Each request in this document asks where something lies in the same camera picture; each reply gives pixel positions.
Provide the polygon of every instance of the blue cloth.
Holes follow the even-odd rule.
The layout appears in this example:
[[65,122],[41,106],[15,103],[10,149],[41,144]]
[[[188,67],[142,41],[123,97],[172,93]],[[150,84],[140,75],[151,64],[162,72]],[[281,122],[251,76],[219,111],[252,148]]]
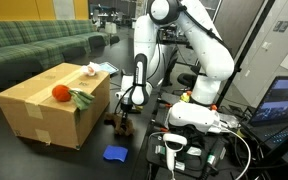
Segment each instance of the blue cloth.
[[125,161],[128,150],[119,146],[108,145],[105,149],[103,157],[108,160],[120,160]]

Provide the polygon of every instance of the sofa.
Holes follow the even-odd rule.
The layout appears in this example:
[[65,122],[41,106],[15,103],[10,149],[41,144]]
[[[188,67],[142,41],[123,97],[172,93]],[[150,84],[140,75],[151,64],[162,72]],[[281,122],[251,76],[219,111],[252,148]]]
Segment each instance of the sofa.
[[93,27],[89,20],[0,21],[0,64],[36,58],[46,70],[62,63],[67,49],[90,52],[92,36],[103,36],[108,45],[109,36]]

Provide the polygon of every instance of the computer monitor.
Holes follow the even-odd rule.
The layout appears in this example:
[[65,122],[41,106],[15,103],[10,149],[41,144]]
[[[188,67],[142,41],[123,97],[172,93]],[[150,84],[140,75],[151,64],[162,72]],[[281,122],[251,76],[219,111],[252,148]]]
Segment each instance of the computer monitor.
[[288,76],[277,76],[253,114],[250,124],[288,122]]

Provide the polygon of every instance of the brown object on floor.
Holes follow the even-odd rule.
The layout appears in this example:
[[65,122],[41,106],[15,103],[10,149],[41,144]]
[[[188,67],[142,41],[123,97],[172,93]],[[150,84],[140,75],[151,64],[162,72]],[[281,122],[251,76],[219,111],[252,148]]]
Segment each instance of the brown object on floor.
[[107,122],[112,121],[111,123],[113,123],[113,126],[115,127],[115,129],[114,129],[115,134],[129,136],[129,135],[133,134],[135,131],[134,127],[133,127],[132,120],[130,120],[128,118],[127,118],[126,123],[125,123],[125,128],[121,127],[121,123],[122,123],[121,114],[114,114],[114,113],[106,112],[104,119]]

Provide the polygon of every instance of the gray floor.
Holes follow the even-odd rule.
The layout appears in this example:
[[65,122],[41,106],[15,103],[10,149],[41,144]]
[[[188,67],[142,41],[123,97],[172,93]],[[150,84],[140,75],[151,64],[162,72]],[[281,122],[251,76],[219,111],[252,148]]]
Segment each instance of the gray floor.
[[[127,28],[127,27],[121,27],[120,29],[117,29],[117,34],[115,34],[115,36],[119,36],[121,40],[129,38],[129,37],[133,38],[134,30]],[[194,51],[185,48],[184,45],[178,45],[178,47],[179,47],[179,52],[180,52],[178,61],[184,62],[185,60],[189,64],[194,64],[197,59],[196,55],[194,54]],[[188,73],[188,72],[191,72],[191,70],[189,69],[188,66],[176,64],[171,74],[171,82],[173,83],[173,85],[169,87],[163,87],[163,89],[166,90],[167,92],[172,92],[173,90],[185,88],[183,85],[177,82],[177,77],[179,76],[179,74],[183,72]],[[242,110],[245,110],[246,106],[249,105],[247,101],[245,100],[245,98],[241,95],[241,93],[233,84],[230,86],[227,94],[225,95],[225,99],[222,101],[222,104],[221,104],[221,106],[225,106],[229,108],[228,105],[234,105],[234,106],[240,107]],[[192,178],[188,178],[183,175],[180,175],[180,174],[175,174],[175,177],[177,180],[192,179]],[[159,179],[159,180],[171,179],[171,173],[166,169],[160,169],[157,174],[156,179]]]

